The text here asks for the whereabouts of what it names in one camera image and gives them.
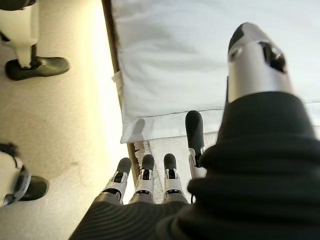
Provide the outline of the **robot right hand black glove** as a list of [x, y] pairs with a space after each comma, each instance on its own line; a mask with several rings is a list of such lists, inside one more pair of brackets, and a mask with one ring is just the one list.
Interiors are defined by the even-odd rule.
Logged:
[[103, 192], [73, 240], [317, 240], [320, 142], [294, 94], [283, 53], [245, 22], [228, 47], [225, 108], [215, 145], [199, 159], [206, 174], [163, 204], [130, 204]]

